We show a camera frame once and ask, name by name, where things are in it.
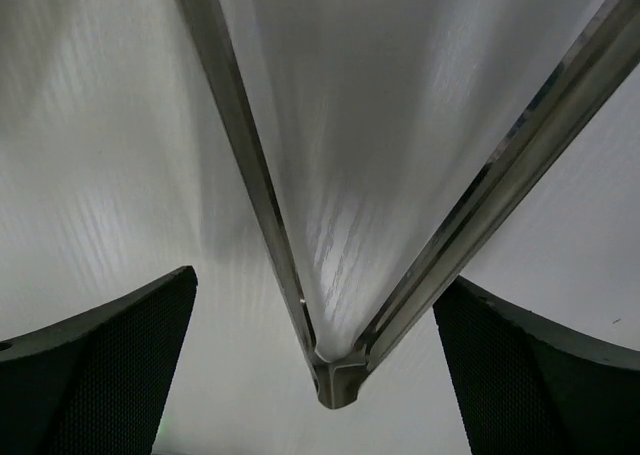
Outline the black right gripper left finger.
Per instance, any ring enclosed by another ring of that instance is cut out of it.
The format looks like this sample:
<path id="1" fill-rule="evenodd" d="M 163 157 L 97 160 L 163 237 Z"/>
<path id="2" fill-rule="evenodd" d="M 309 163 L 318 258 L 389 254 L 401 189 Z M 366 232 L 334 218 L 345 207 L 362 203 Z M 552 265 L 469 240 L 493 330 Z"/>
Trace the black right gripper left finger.
<path id="1" fill-rule="evenodd" d="M 196 293 L 183 266 L 2 341 L 2 453 L 151 453 Z"/>

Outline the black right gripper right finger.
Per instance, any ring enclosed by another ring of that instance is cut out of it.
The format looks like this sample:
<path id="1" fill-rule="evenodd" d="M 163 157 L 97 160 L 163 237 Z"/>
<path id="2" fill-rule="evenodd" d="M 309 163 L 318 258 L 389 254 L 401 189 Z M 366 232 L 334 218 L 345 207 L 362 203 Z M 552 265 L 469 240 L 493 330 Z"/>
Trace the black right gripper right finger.
<path id="1" fill-rule="evenodd" d="M 637 351 L 462 277 L 433 309 L 472 453 L 638 453 Z"/>

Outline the metal tongs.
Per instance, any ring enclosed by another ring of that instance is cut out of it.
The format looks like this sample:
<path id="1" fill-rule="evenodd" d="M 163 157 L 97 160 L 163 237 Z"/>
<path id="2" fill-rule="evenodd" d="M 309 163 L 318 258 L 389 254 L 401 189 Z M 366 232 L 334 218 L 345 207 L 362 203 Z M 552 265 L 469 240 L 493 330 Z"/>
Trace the metal tongs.
<path id="1" fill-rule="evenodd" d="M 319 402 L 354 403 L 368 376 L 524 200 L 639 62 L 639 0 L 604 0 L 382 307 L 323 360 L 220 0 L 177 0 L 266 243 Z"/>

